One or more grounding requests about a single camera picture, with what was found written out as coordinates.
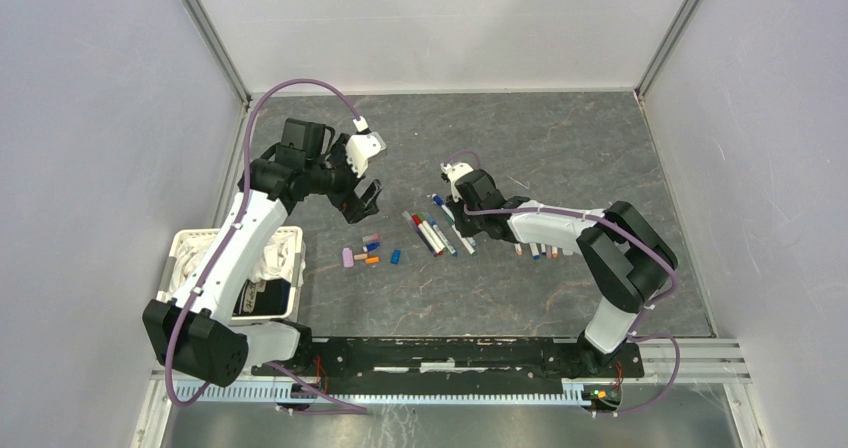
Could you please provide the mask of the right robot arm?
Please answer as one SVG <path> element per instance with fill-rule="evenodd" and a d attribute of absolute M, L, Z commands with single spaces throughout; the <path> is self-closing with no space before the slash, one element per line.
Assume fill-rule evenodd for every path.
<path fill-rule="evenodd" d="M 463 236 L 549 245 L 579 254 L 602 299 L 577 341 L 580 368 L 602 376 L 635 331 L 642 313 L 679 285 L 674 252 L 631 204 L 577 210 L 527 197 L 505 198 L 494 178 L 467 163 L 441 166 L 451 188 L 445 203 Z"/>

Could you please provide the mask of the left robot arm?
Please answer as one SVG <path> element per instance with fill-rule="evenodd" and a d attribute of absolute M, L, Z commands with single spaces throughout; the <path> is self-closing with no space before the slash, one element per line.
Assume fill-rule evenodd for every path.
<path fill-rule="evenodd" d="M 276 361 L 290 375 L 306 373 L 314 362 L 309 329 L 271 320 L 232 326 L 234 308 L 249 274 L 272 235 L 311 195 L 321 195 L 349 224 L 379 210 L 382 189 L 373 180 L 356 193 L 370 161 L 385 142 L 364 118 L 352 134 L 289 118 L 279 142 L 252 160 L 239 182 L 224 224 L 207 253 L 167 301 L 152 300 L 142 321 L 159 363 L 226 387 L 242 370 Z"/>

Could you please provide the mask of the dark blue cap marker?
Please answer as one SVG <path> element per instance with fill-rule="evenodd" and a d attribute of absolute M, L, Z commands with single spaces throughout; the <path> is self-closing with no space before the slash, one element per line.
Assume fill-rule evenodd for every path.
<path fill-rule="evenodd" d="M 476 248 L 475 248 L 475 244 L 468 237 L 464 237 L 460 233 L 459 229 L 457 228 L 454 215 L 451 212 L 451 210 L 447 207 L 447 205 L 445 204 L 443 199 L 436 193 L 433 193 L 431 195 L 431 199 L 433 200 L 433 203 L 436 204 L 445 213 L 452 231 L 457 236 L 457 238 L 459 239 L 462 246 L 466 249 L 466 251 L 472 256 L 476 255 L 477 251 L 476 251 Z"/>

